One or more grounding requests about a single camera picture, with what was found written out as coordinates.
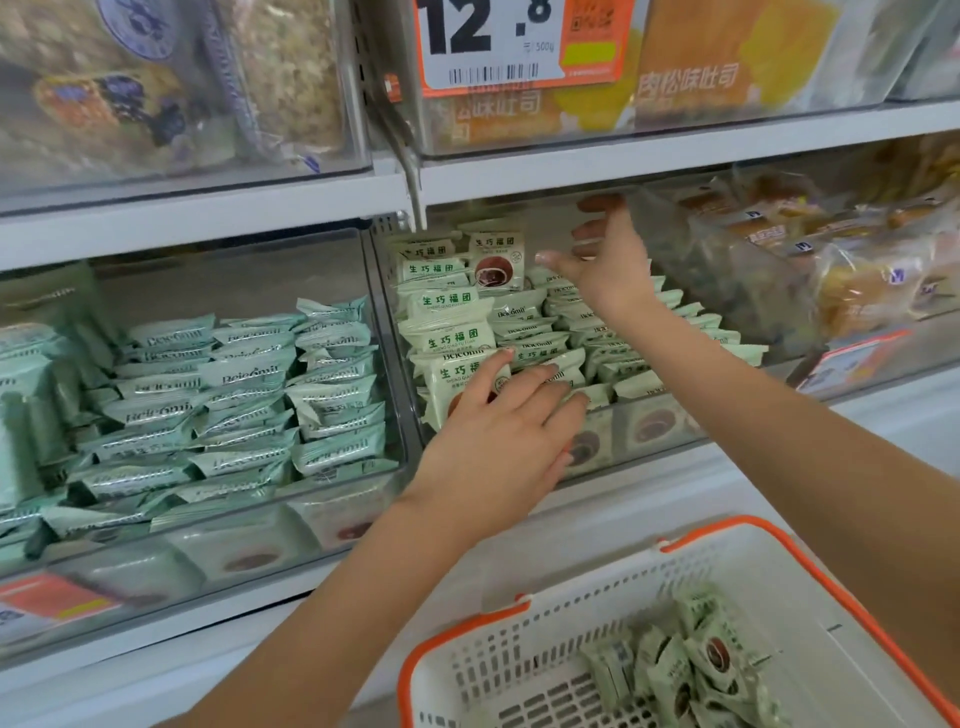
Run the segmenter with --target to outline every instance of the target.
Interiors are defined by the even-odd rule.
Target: shelf label
[[[909,333],[908,329],[902,329],[825,353],[797,391],[812,395],[870,378],[886,359],[886,345]]]
[[[428,98],[612,83],[634,0],[411,0]]]
[[[9,581],[0,584],[0,644],[118,606],[112,599],[52,573]]]

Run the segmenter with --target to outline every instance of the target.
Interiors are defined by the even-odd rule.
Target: shopping basket
[[[960,728],[960,715],[859,603],[783,531],[740,516],[615,561],[417,647],[400,672],[404,728],[657,728],[655,708],[606,715],[580,647],[658,621],[709,581],[796,728]]]

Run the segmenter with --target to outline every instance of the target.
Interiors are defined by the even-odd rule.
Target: barcode
[[[450,85],[493,85],[533,81],[540,74],[539,63],[483,65],[475,68],[451,68]]]

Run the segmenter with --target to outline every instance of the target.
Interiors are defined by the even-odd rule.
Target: white shelf
[[[420,211],[432,205],[691,167],[829,149],[960,128],[960,101],[887,105],[812,116],[541,147],[482,157],[414,161]]]
[[[232,173],[200,182],[225,187],[249,183],[249,177]],[[373,169],[360,174],[209,192],[190,188],[196,184],[154,184],[144,188],[151,193],[146,198],[99,205],[90,203],[90,190],[33,199],[35,211],[0,216],[0,271],[383,213],[413,214],[406,176],[391,152],[375,152]],[[121,194],[130,198],[139,189],[129,185]],[[37,202],[71,207],[43,210]]]

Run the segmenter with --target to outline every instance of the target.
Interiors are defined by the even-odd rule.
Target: blue label
[[[120,45],[146,61],[164,61],[177,46],[177,17],[169,0],[97,0],[100,17]]]

